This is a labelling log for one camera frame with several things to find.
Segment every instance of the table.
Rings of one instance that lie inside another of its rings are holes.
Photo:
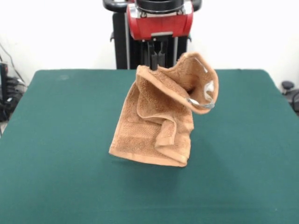
[[[217,72],[175,168],[108,154],[135,71],[38,71],[0,140],[0,223],[298,223],[298,117],[265,71]]]

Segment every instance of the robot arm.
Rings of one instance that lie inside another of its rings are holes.
[[[189,36],[201,0],[103,0],[110,11],[126,14],[131,37],[140,43],[140,64],[156,70],[177,60],[176,38]]]

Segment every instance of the brown towel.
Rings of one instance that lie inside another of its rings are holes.
[[[218,76],[198,53],[172,68],[139,66],[109,150],[142,163],[184,167],[190,156],[192,111],[208,113],[218,97]]]

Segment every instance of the red robot part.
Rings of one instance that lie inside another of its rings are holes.
[[[134,40],[151,40],[159,35],[188,36],[193,21],[193,10],[190,14],[138,18],[127,7],[127,15]]]

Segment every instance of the white wall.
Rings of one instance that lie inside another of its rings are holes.
[[[39,69],[115,68],[112,13],[102,0],[0,3],[0,41],[27,82]],[[189,50],[216,69],[265,69],[277,86],[299,86],[298,11],[296,0],[203,0]]]

